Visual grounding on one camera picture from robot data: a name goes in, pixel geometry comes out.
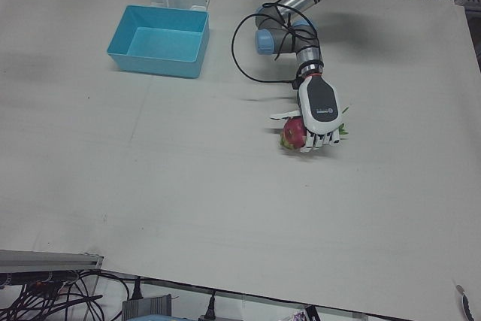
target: logo on robotic hand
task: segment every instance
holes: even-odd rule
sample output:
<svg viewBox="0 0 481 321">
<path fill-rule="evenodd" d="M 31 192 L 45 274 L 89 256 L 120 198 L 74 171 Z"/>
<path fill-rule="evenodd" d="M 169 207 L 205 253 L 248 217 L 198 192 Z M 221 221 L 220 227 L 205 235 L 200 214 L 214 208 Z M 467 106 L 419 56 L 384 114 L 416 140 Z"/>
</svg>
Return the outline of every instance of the logo on robotic hand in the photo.
<svg viewBox="0 0 481 321">
<path fill-rule="evenodd" d="M 316 113 L 317 114 L 331 114 L 331 113 L 334 113 L 334 109 L 332 109 L 332 108 L 326 108 L 326 109 L 317 108 Z"/>
</svg>

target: blue plastic bin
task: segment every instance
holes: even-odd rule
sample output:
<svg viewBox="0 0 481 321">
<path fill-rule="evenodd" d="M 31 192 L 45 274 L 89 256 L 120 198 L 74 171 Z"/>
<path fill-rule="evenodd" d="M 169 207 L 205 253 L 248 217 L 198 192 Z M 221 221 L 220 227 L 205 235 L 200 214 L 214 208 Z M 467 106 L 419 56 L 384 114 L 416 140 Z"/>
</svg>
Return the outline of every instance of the blue plastic bin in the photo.
<svg viewBox="0 0 481 321">
<path fill-rule="evenodd" d="M 197 78 L 208 20 L 206 11 L 129 5 L 107 53 L 124 71 Z"/>
</svg>

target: blue joint cap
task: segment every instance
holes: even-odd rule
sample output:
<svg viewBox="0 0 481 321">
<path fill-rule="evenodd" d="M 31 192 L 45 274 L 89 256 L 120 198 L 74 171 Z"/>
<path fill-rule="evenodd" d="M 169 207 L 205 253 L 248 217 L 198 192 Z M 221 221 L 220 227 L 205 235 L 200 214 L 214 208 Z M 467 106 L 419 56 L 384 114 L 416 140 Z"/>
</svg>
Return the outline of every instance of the blue joint cap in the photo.
<svg viewBox="0 0 481 321">
<path fill-rule="evenodd" d="M 294 27 L 296 27 L 296 26 L 310 26 L 310 24 L 304 18 L 297 19 L 291 25 L 294 26 Z"/>
<path fill-rule="evenodd" d="M 256 32 L 257 53 L 262 55 L 274 54 L 274 38 L 267 29 Z"/>
</svg>

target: white tabletop surface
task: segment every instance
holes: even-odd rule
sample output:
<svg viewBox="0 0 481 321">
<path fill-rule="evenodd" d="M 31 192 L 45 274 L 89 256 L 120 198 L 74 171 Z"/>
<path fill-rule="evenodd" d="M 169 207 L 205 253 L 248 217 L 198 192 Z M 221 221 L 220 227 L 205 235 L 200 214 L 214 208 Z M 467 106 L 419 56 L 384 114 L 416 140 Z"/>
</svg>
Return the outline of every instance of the white tabletop surface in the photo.
<svg viewBox="0 0 481 321">
<path fill-rule="evenodd" d="M 237 23 L 262 2 L 211 0 L 198 79 L 119 71 L 126 5 L 0 0 L 0 248 L 91 252 L 104 267 L 415 320 L 481 299 L 481 77 L 463 9 L 325 0 L 325 79 L 348 139 L 280 148 L 288 85 L 243 77 Z M 293 76 L 253 45 L 259 77 Z M 473 303 L 473 312 L 479 314 Z"/>
</svg>

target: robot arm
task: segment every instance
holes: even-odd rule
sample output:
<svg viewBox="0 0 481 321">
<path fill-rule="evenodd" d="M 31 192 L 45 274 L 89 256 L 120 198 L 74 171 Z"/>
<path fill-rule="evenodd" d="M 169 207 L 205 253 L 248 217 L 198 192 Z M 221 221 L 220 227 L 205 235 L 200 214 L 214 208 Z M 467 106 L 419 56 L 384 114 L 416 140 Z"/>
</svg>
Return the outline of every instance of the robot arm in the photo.
<svg viewBox="0 0 481 321">
<path fill-rule="evenodd" d="M 263 5 L 256 16 L 256 46 L 259 54 L 295 53 L 298 72 L 292 87 L 298 91 L 298 109 L 285 114 L 274 114 L 271 119 L 301 118 L 305 142 L 301 152 L 317 149 L 323 144 L 339 143 L 342 112 L 336 89 L 322 78 L 319 39 L 313 24 L 302 11 L 321 0 L 278 0 Z M 291 23 L 292 18 L 302 19 Z"/>
</svg>

